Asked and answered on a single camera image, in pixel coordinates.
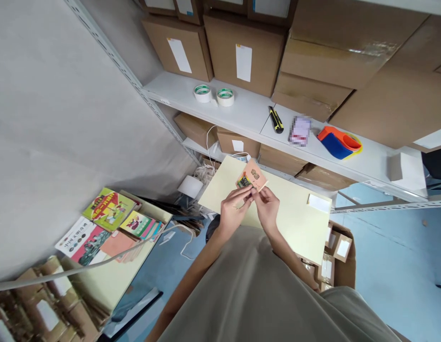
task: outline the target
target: yellow desk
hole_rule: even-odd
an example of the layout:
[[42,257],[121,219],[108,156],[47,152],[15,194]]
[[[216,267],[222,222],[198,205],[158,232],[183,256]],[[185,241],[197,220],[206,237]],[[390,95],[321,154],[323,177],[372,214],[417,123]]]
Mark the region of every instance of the yellow desk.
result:
[[[245,165],[235,158],[225,157],[199,203],[220,213],[221,201],[230,191],[236,189],[236,180]],[[267,186],[280,200],[277,219],[279,231],[295,253],[316,264],[321,264],[330,214],[309,206],[307,200],[309,195],[313,194],[329,201],[331,207],[331,199],[271,173],[262,172],[268,179]],[[255,203],[250,206],[242,224],[261,228]]]

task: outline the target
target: paper roll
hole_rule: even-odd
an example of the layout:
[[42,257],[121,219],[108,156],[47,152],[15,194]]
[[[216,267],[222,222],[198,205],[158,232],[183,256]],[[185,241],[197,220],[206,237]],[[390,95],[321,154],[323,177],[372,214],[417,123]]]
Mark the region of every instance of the paper roll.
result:
[[186,176],[179,186],[178,191],[194,199],[197,197],[202,187],[203,183],[198,179],[192,176]]

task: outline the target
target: white cable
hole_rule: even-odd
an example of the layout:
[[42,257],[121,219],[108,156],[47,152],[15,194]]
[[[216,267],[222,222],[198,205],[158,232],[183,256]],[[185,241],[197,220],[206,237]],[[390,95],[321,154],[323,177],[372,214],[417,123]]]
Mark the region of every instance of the white cable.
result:
[[208,131],[208,133],[206,133],[206,150],[208,151],[208,158],[210,159],[210,163],[211,163],[211,166],[213,169],[214,169],[214,164],[212,163],[212,160],[211,160],[210,148],[208,147],[208,134],[210,134],[211,130],[216,126],[217,125],[214,125],[213,127],[211,127],[210,130]]
[[[160,233],[158,233],[154,237],[157,239],[163,233],[166,233],[166,232],[168,232],[170,230],[173,230],[173,229],[175,229],[177,227],[182,227],[182,228],[188,230],[190,232],[190,234],[191,234],[191,240],[184,245],[184,248],[182,249],[180,254],[183,257],[185,257],[185,258],[187,258],[189,260],[194,260],[194,259],[191,259],[188,256],[183,254],[183,252],[186,249],[187,245],[190,244],[192,242],[192,239],[193,239],[193,231],[190,228],[186,227],[185,225],[182,225],[182,224],[174,225],[171,228],[168,228],[168,229],[165,229],[165,230],[161,231]],[[63,276],[72,276],[72,275],[75,275],[75,274],[78,274],[78,273],[82,273],[82,272],[94,269],[96,267],[100,267],[100,266],[106,265],[106,264],[112,262],[113,260],[116,260],[117,258],[123,256],[124,254],[133,251],[135,248],[138,248],[143,243],[145,243],[146,241],[148,241],[148,240],[150,240],[150,239],[152,239],[154,237],[148,237],[147,239],[143,240],[142,242],[140,242],[139,244],[133,246],[132,248],[129,248],[128,250],[125,250],[124,252],[121,252],[118,255],[115,255],[112,258],[108,259],[108,260],[104,260],[102,262],[99,262],[99,263],[96,263],[96,264],[93,264],[93,265],[83,266],[83,267],[80,267],[80,268],[72,269],[72,270],[69,270],[69,271],[61,272],[61,273],[55,273],[55,274],[52,274],[52,275],[45,275],[45,276],[41,276],[41,277],[38,277],[38,278],[35,278],[35,279],[14,280],[14,281],[8,281],[8,282],[1,282],[0,283],[0,291],[6,291],[6,290],[15,289],[15,288],[18,288],[18,287],[24,287],[24,286],[35,285],[35,284],[40,284],[40,283],[46,283],[48,281],[52,281],[52,280],[61,278]]]

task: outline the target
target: white shelf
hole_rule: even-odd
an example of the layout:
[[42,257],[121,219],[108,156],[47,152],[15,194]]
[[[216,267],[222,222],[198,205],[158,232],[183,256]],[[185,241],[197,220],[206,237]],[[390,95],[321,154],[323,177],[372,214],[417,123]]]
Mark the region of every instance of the white shelf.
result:
[[[147,84],[143,90],[151,99],[157,102],[332,170],[355,181],[371,181],[380,190],[403,200],[409,202],[425,202],[428,200],[426,189],[401,189],[392,184],[387,177],[386,165],[389,156],[399,152],[419,156],[419,151],[407,147],[394,150],[358,136],[364,145],[363,152],[349,160],[342,161],[334,158],[325,149],[314,135],[314,132],[311,133],[307,147],[296,147],[290,145],[287,138],[291,119],[298,113],[277,105],[275,108],[284,123],[285,131],[282,134],[276,134],[271,127],[271,123],[268,122],[268,106],[274,104],[269,98],[214,79],[208,84],[211,90],[215,93],[221,87],[230,87],[235,93],[235,104],[232,107],[216,107],[211,103],[201,104],[195,100],[192,93],[193,89],[201,83],[201,81],[189,77],[163,72]],[[315,129],[320,129],[323,126],[323,123],[313,120]]]
[[[193,141],[192,139],[186,138],[186,140],[184,140],[183,144],[190,148],[191,150],[194,150],[198,153],[204,154],[204,155],[208,155],[208,151],[206,150],[206,148],[198,145],[195,141]],[[231,156],[231,154],[228,153],[224,153],[221,151],[220,147],[218,146],[217,148],[214,148],[216,144],[214,144],[213,146],[211,146],[210,148],[210,157],[218,162],[223,162],[224,158],[226,156]],[[289,175],[287,173],[283,173],[281,171],[272,169],[268,166],[265,166],[263,164],[259,164],[260,168],[266,172],[269,172],[271,174],[274,174],[275,176],[278,176],[280,178],[283,178],[287,181],[290,181],[292,183],[295,183],[299,186],[302,186],[303,188],[309,189],[311,191],[317,192],[325,197],[329,197],[332,199],[332,206],[333,208],[335,207],[336,204],[336,196],[338,194],[337,191],[328,191],[326,189],[320,188],[317,185],[313,185],[313,184],[309,184],[306,183],[305,181],[299,180],[299,179],[295,179],[294,176]]]

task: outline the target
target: gray wall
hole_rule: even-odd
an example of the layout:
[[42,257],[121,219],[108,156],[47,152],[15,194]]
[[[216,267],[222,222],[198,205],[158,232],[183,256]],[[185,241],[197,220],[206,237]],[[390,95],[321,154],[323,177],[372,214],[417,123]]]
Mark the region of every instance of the gray wall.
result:
[[0,279],[51,254],[104,185],[162,198],[194,167],[64,1],[0,1]]

